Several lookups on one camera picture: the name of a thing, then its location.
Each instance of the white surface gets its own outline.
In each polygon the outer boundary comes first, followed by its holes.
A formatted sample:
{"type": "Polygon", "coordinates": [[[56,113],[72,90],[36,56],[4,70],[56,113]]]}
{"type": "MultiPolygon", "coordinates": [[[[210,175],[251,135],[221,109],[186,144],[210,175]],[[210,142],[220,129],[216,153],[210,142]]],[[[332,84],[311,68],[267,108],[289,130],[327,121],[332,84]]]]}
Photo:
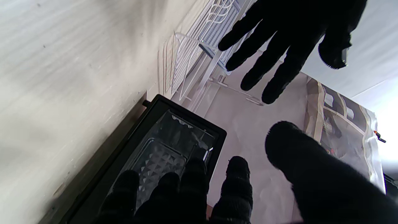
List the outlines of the white surface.
{"type": "MultiPolygon", "coordinates": [[[[239,88],[243,75],[253,66],[256,53],[241,67],[232,72],[225,83],[239,88]]],[[[261,98],[265,84],[271,79],[271,70],[249,93],[261,98]]],[[[227,131],[216,169],[210,183],[207,203],[210,206],[220,198],[225,180],[228,160],[234,155],[244,157],[251,171],[254,210],[252,223],[280,224],[290,222],[293,212],[293,192],[290,183],[281,171],[268,161],[264,141],[269,128],[280,120],[288,120],[303,128],[306,110],[307,76],[299,75],[275,103],[258,106],[246,100],[246,96],[221,87],[215,96],[205,118],[227,131]]]]}
{"type": "Polygon", "coordinates": [[[205,1],[0,1],[0,223],[58,209],[52,201],[157,86],[158,46],[195,2],[197,14],[205,1]]]}
{"type": "Polygon", "coordinates": [[[379,143],[383,170],[394,179],[398,179],[397,15],[398,1],[368,0],[358,28],[352,32],[349,66],[340,70],[328,68],[316,48],[302,69],[303,73],[376,113],[378,131],[387,140],[379,143]]]}

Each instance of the white floor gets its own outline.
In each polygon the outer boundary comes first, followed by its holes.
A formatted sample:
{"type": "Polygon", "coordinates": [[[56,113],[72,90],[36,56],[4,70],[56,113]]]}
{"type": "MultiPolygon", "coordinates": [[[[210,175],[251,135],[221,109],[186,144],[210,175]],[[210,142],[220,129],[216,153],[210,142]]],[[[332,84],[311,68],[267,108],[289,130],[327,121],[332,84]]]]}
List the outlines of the white floor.
{"type": "MultiPolygon", "coordinates": [[[[261,53],[257,52],[233,71],[225,79],[225,83],[232,88],[240,89],[243,75],[260,55],[261,53]]],[[[249,93],[261,98],[263,88],[275,70],[276,67],[249,93]]],[[[245,100],[246,96],[243,94],[230,89],[219,89],[205,119],[220,126],[228,134],[211,179],[207,196],[210,206],[214,206],[220,198],[229,159],[239,155],[248,161],[251,171],[250,182],[253,186],[254,200],[251,222],[280,224],[292,221],[294,196],[291,185],[283,173],[269,163],[264,141],[270,127],[280,120],[288,120],[304,128],[307,78],[304,74],[298,75],[275,103],[266,106],[253,104],[245,100]]]]}

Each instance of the glove finger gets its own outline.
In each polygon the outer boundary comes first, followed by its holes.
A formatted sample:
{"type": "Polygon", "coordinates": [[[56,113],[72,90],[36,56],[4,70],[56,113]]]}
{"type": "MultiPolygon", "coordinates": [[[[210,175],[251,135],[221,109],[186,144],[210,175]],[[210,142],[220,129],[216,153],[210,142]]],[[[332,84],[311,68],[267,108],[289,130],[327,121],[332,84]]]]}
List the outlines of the glove finger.
{"type": "Polygon", "coordinates": [[[218,45],[221,51],[225,51],[236,44],[261,21],[263,17],[262,4],[262,0],[256,1],[246,12],[246,15],[234,24],[232,30],[221,39],[218,45]]]}
{"type": "Polygon", "coordinates": [[[134,215],[136,221],[175,222],[177,216],[176,198],[178,196],[179,176],[174,172],[163,175],[152,191],[150,198],[144,202],[134,215]]]}
{"type": "Polygon", "coordinates": [[[209,180],[203,160],[192,158],[185,165],[179,190],[180,221],[202,223],[206,221],[209,180]]]}
{"type": "Polygon", "coordinates": [[[358,26],[366,6],[366,0],[348,1],[346,6],[337,10],[326,30],[325,38],[318,51],[322,61],[333,69],[346,66],[343,50],[351,46],[351,32],[358,26]]]}
{"type": "Polygon", "coordinates": [[[273,103],[283,92],[286,86],[298,75],[308,56],[323,35],[323,27],[309,25],[302,30],[299,37],[290,45],[284,62],[276,70],[274,77],[268,82],[262,94],[262,101],[266,104],[273,103]]]}
{"type": "Polygon", "coordinates": [[[234,156],[228,163],[226,179],[221,187],[220,200],[214,205],[210,223],[245,223],[253,209],[253,188],[247,161],[234,156]]]}
{"type": "Polygon", "coordinates": [[[289,33],[277,31],[268,44],[267,50],[257,59],[253,68],[243,77],[240,87],[244,91],[253,88],[281,58],[290,45],[289,33]]]}
{"type": "Polygon", "coordinates": [[[250,37],[245,40],[239,49],[231,56],[225,67],[228,71],[235,70],[252,56],[274,33],[275,23],[262,20],[250,37]]]}

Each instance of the wire rack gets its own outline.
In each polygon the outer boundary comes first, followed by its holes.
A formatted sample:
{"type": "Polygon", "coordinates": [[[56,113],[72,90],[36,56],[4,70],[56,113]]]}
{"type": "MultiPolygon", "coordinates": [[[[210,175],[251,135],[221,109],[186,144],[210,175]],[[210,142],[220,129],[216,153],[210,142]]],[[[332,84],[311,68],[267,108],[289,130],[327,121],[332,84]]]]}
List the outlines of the wire rack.
{"type": "MultiPolygon", "coordinates": [[[[167,41],[163,49],[164,89],[166,91],[171,88],[171,95],[174,95],[182,85],[179,93],[180,100],[187,95],[187,90],[190,89],[188,87],[193,85],[192,80],[195,80],[192,78],[186,81],[193,66],[197,63],[201,63],[200,66],[207,66],[203,64],[204,60],[198,62],[199,56],[203,52],[210,58],[215,56],[219,41],[234,25],[240,9],[235,0],[211,0],[187,34],[175,33],[174,37],[167,41]]],[[[225,69],[227,60],[249,35],[250,33],[222,53],[217,65],[224,70],[225,74],[229,74],[225,69]]],[[[202,74],[196,71],[194,76],[197,75],[202,74]]]]}

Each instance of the black knit glove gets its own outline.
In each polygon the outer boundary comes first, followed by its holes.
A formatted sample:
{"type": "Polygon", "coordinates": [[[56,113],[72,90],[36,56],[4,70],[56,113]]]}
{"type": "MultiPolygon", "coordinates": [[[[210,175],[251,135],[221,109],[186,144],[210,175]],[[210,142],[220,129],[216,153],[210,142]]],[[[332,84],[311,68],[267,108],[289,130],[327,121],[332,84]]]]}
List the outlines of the black knit glove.
{"type": "Polygon", "coordinates": [[[262,100],[273,103],[298,75],[320,38],[321,59],[333,69],[345,67],[343,51],[351,46],[351,31],[358,23],[367,0],[258,0],[219,43],[221,51],[236,44],[255,26],[250,37],[228,60],[232,71],[252,56],[272,35],[267,50],[242,80],[248,91],[256,85],[287,51],[283,64],[265,87],[262,100]]]}

